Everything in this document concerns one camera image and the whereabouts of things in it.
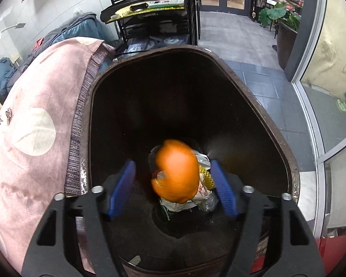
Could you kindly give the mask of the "paper food wrapper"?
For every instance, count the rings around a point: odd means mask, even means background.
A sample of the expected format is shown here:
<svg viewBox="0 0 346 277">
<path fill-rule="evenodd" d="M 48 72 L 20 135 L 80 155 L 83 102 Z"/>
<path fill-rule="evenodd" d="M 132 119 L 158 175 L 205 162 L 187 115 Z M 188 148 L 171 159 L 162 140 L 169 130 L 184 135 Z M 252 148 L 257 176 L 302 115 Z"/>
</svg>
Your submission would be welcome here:
<svg viewBox="0 0 346 277">
<path fill-rule="evenodd" d="M 198 190 L 196 195 L 192 199 L 188 199 L 185 203 L 176 203 L 164 199 L 157 191 L 155 193 L 160 199 L 160 204 L 163 209 L 169 213 L 178 213 L 186 211 L 192 208 L 198 208 L 199 210 L 208 213 L 214 211 L 218 205 L 218 197 L 215 194 L 215 183 L 211 176 L 211 162 L 207 155 L 202 154 L 195 149 L 191 152 L 196 156 L 199 166 L 200 182 L 198 184 Z"/>
</svg>

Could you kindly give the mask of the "blue bedding pile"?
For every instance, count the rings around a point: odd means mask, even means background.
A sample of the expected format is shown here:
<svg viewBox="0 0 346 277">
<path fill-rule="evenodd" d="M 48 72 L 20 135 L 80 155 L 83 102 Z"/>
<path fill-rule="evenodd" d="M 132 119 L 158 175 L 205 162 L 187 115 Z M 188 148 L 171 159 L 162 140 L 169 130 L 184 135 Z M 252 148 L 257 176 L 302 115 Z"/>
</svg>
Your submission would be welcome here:
<svg viewBox="0 0 346 277">
<path fill-rule="evenodd" d="M 11 60 L 8 57 L 2 57 L 0 59 L 0 104 L 6 100 L 17 74 L 17 68 Z"/>
</svg>

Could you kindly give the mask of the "red cloth on bed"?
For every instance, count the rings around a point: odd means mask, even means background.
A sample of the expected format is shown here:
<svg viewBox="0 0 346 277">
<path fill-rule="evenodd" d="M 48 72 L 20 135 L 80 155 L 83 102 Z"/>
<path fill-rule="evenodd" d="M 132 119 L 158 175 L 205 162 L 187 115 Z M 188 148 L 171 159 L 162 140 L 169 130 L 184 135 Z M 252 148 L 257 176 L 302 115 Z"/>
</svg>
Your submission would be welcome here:
<svg viewBox="0 0 346 277">
<path fill-rule="evenodd" d="M 44 38 L 39 38 L 38 40 L 36 40 L 35 42 L 35 46 L 33 47 L 33 52 L 38 50 L 39 47 L 41 47 L 42 43 L 44 41 Z"/>
</svg>

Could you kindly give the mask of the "white floor lamp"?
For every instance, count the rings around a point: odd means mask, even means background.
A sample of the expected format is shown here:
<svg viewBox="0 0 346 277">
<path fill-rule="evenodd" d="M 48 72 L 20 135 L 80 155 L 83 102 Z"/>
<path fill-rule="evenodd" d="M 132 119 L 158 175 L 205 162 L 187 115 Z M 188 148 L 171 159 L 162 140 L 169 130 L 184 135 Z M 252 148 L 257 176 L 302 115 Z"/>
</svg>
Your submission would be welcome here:
<svg viewBox="0 0 346 277">
<path fill-rule="evenodd" d="M 2 34 L 10 29 L 22 29 L 24 28 L 26 25 L 25 22 L 20 22 L 20 23 L 17 23 L 15 25 L 12 25 L 12 26 L 9 26 L 9 27 L 6 27 L 5 29 L 1 30 L 0 32 L 0 38 L 2 37 Z"/>
</svg>

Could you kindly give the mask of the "orange tangerine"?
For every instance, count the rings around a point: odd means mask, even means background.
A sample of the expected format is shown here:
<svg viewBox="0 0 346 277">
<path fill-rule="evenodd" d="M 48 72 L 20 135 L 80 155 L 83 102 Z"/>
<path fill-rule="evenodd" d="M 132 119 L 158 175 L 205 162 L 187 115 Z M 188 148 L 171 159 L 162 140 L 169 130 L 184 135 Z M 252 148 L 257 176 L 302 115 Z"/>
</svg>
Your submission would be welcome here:
<svg viewBox="0 0 346 277">
<path fill-rule="evenodd" d="M 161 198 L 173 203 L 186 203 L 195 197 L 199 182 L 199 164 L 192 149 L 185 143 L 164 141 L 155 157 L 162 178 L 154 178 L 152 187 Z"/>
</svg>

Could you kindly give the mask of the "black metal trolley cart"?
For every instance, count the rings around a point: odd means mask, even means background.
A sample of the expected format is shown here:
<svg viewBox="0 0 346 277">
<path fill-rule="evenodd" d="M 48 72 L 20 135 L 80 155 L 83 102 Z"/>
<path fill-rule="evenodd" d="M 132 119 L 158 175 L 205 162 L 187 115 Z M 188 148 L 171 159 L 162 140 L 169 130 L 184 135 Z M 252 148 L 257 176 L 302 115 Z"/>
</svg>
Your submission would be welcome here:
<svg viewBox="0 0 346 277">
<path fill-rule="evenodd" d="M 123 42 L 120 55 L 198 44 L 200 0 L 110 0 L 100 19 L 113 24 Z"/>
</svg>

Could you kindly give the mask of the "dark brown trash bin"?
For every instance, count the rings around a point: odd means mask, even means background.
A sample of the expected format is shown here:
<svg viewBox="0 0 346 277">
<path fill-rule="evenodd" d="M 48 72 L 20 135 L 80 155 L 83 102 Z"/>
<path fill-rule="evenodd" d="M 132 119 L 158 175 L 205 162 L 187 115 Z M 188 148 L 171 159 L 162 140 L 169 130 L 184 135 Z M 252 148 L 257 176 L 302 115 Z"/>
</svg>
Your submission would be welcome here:
<svg viewBox="0 0 346 277">
<path fill-rule="evenodd" d="M 221 276 L 241 222 L 198 208 L 169 213 L 152 188 L 156 153 L 176 139 L 267 196 L 295 200 L 296 160 L 273 120 L 217 56 L 193 46 L 152 50 L 103 72 L 85 100 L 81 169 L 103 185 L 128 160 L 136 171 L 122 213 L 103 222 L 125 276 Z M 263 268 L 269 218 L 252 271 Z"/>
</svg>

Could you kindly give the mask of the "green potted plant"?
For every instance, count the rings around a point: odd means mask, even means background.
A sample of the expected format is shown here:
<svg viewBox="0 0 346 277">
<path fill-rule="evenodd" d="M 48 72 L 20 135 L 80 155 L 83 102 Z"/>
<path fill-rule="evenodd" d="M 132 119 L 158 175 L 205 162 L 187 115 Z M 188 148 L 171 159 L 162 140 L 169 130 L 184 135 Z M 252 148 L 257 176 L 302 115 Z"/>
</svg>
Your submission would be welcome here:
<svg viewBox="0 0 346 277">
<path fill-rule="evenodd" d="M 274 22 L 281 22 L 294 31 L 298 31 L 301 16 L 289 9 L 289 5 L 277 3 L 273 8 L 264 8 L 259 11 L 258 22 L 268 27 Z"/>
</svg>

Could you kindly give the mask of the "blue massage bed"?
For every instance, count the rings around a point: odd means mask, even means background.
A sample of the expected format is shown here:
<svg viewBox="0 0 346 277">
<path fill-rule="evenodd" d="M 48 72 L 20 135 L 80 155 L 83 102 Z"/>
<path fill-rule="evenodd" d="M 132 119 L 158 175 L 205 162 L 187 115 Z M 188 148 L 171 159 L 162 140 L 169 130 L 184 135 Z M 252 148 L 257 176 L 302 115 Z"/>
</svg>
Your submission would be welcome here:
<svg viewBox="0 0 346 277">
<path fill-rule="evenodd" d="M 119 39 L 111 38 L 107 32 L 107 27 L 97 19 L 97 15 L 95 13 L 85 12 L 70 18 L 61 26 L 47 33 L 43 37 L 44 41 L 41 47 L 34 52 L 32 51 L 27 56 L 22 66 L 20 66 L 20 71 L 24 72 L 30 66 L 33 60 L 49 46 L 75 37 L 101 39 L 116 49 L 119 49 L 122 46 L 122 42 Z"/>
</svg>

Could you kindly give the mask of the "pink polka dot blanket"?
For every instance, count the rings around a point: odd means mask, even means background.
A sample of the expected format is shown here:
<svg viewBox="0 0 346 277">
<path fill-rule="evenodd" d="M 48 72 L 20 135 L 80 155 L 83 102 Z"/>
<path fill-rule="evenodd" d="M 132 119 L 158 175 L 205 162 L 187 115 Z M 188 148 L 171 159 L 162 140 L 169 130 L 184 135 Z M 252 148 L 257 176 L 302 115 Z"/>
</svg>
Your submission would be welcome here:
<svg viewBox="0 0 346 277">
<path fill-rule="evenodd" d="M 53 196 L 87 191 L 84 103 L 115 53 L 94 38 L 58 42 L 35 58 L 0 110 L 0 252 L 16 272 Z"/>
</svg>

